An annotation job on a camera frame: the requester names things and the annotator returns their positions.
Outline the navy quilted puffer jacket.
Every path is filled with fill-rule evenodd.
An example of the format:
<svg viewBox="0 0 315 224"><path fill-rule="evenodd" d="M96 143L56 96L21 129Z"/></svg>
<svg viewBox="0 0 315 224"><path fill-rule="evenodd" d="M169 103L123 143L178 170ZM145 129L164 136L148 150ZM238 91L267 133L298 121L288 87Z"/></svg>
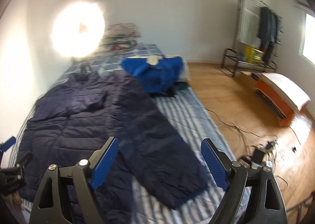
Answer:
<svg viewBox="0 0 315 224"><path fill-rule="evenodd" d="M205 167L133 76L117 70L73 73L36 102L19 146L31 152L26 185L19 193L33 202L51 164L73 166L110 137L119 151L95 192L108 223L130 223L136 179L161 204L176 209L208 188Z"/></svg>

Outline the dark hanging clothes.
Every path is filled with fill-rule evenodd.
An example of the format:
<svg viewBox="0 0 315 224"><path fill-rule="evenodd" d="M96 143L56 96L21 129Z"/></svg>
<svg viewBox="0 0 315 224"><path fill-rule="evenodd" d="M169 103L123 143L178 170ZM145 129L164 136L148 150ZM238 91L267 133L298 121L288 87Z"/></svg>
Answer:
<svg viewBox="0 0 315 224"><path fill-rule="evenodd" d="M258 38L260 39L259 50L264 52L263 62L269 64L275 44L278 41L279 16L268 7L260 8L260 20Z"/></svg>

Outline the metal clothes drying rack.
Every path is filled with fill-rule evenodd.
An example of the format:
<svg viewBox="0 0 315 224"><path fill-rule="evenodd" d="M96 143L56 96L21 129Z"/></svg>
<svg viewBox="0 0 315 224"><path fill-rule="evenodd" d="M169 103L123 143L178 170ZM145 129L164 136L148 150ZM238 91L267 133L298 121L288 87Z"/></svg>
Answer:
<svg viewBox="0 0 315 224"><path fill-rule="evenodd" d="M260 39L258 38L260 8L268 7L262 0L238 0L238 11L236 15L236 28L232 48L226 48L223 52L221 68L226 69L232 74L232 77L241 71L253 72L276 72L277 64L274 62L276 56L275 50L280 44L280 36L282 29L282 17L279 16L278 41L275 44L273 54L269 64L264 62L259 64L251 64L246 62L245 47L251 46L259 50Z"/></svg>

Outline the orange white storage bench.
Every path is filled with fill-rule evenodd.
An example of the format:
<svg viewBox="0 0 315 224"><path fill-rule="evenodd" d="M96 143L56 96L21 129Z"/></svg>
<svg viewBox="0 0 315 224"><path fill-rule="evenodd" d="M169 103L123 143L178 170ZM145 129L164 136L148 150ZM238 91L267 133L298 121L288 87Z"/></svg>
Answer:
<svg viewBox="0 0 315 224"><path fill-rule="evenodd" d="M297 84L286 76L274 72L246 72L239 75L240 80L255 92L262 93L280 113L279 125L290 126L298 114L303 114L311 102L310 97Z"/></svg>

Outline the striped blue bed mattress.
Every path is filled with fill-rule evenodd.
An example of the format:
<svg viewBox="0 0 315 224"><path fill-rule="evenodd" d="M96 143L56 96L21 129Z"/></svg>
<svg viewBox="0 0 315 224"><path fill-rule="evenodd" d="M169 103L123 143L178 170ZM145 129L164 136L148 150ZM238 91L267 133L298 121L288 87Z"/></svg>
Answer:
<svg viewBox="0 0 315 224"><path fill-rule="evenodd" d="M162 52L154 44L145 44L122 53L90 55L87 61L93 71L101 76L107 76L112 71L119 70L120 62L127 57L150 55L162 55ZM205 165L205 162L201 156L200 144L204 138L210 138L219 150L235 159L223 135L191 87L179 91L174 97L156 96L152 100L183 140L190 145L202 165ZM131 215L131 223L208 223L223 199L224 191L216 185L209 172L207 177L208 189L177 210L160 204L136 179L133 179L135 209Z"/></svg>

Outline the dark teal folded garment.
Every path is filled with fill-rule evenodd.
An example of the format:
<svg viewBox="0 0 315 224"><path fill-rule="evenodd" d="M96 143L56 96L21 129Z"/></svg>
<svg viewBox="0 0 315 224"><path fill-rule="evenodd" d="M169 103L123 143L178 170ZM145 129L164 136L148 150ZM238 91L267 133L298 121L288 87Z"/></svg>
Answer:
<svg viewBox="0 0 315 224"><path fill-rule="evenodd" d="M165 95L167 97L174 97L179 91L189 88L189 84L187 82L175 82L170 88L166 90Z"/></svg>

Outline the yellow box on rack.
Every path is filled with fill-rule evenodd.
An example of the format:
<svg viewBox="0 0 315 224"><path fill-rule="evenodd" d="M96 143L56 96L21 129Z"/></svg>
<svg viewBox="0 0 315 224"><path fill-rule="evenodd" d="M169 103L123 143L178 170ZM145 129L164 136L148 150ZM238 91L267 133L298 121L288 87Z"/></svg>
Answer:
<svg viewBox="0 0 315 224"><path fill-rule="evenodd" d="M264 52L251 46L245 47L246 62L251 64L259 64L263 62Z"/></svg>

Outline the bright blue jacket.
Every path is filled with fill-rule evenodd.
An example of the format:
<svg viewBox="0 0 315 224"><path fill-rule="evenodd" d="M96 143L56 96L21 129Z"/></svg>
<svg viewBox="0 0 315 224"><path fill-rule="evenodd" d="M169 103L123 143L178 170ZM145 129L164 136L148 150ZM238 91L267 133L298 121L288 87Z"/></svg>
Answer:
<svg viewBox="0 0 315 224"><path fill-rule="evenodd" d="M183 66L181 57L166 58L160 55L126 58L121 61L122 69L136 78L149 94L168 92L178 81Z"/></svg>

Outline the folded floral quilt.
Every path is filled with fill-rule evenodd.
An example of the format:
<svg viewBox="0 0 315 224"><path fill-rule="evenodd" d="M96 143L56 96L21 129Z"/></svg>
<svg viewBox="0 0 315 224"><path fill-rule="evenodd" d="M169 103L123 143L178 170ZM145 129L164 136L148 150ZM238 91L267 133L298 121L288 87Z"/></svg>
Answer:
<svg viewBox="0 0 315 224"><path fill-rule="evenodd" d="M118 23L105 28L104 35L98 47L105 51L119 51L133 48L137 39L142 36L134 23Z"/></svg>

